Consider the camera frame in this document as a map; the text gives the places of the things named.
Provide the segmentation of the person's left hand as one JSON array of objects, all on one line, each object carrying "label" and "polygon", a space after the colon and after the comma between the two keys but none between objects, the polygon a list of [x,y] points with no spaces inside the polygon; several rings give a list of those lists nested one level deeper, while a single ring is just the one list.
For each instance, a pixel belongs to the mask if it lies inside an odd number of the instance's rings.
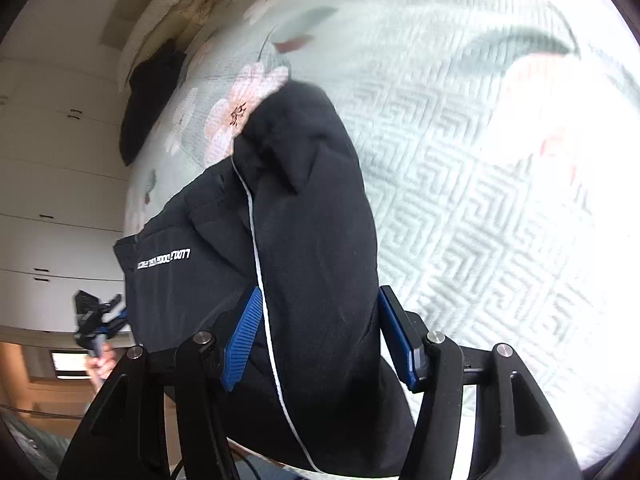
[{"label": "person's left hand", "polygon": [[85,368],[89,380],[96,390],[99,390],[103,383],[111,375],[117,364],[117,354],[110,344],[102,344],[101,354],[99,356],[87,356],[85,359]]}]

